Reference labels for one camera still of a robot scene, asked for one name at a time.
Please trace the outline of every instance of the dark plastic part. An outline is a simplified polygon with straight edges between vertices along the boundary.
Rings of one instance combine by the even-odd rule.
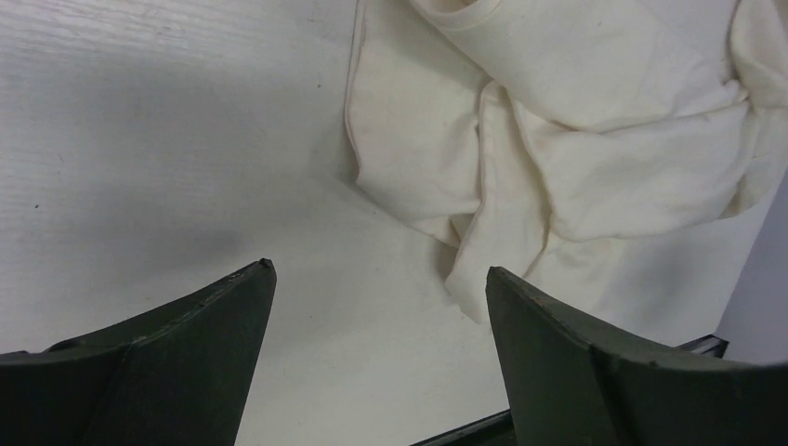
[[[233,444],[275,285],[262,260],[43,353],[0,355],[0,444]]]
[[[517,439],[512,416],[505,411],[414,446],[517,446]]]
[[[691,351],[696,355],[705,355],[722,359],[722,357],[725,356],[725,351],[728,350],[728,344],[729,342],[725,339],[720,339],[713,334],[709,334],[700,339],[689,341],[676,348]]]
[[[504,269],[487,296],[521,446],[788,444],[786,365],[656,344]]]

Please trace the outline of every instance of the fabric fold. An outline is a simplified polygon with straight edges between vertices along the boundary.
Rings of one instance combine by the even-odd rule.
[[[720,0],[360,1],[358,183],[459,248],[474,320],[499,265],[658,342],[716,328],[788,165],[788,7],[703,36],[665,1]]]

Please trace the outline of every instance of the white table surface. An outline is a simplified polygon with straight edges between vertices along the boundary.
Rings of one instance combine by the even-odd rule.
[[[0,0],[0,351],[262,256],[239,445],[407,445],[503,410],[452,253],[349,184],[355,0]]]

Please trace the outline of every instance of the gray wall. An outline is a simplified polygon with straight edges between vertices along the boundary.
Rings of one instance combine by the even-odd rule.
[[[747,260],[717,335],[726,359],[788,361],[788,181],[783,181]]]

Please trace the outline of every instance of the white cloth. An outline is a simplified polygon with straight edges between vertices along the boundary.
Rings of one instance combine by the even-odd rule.
[[[459,247],[446,285],[464,312],[486,318],[502,265],[652,339],[708,331],[687,312],[718,321],[743,265],[733,239],[754,239],[746,211],[788,163],[787,6],[736,7],[733,79],[733,2],[696,16],[719,45],[636,0],[412,3],[360,1],[348,132],[361,187]],[[683,287],[645,281],[665,237],[736,259]]]

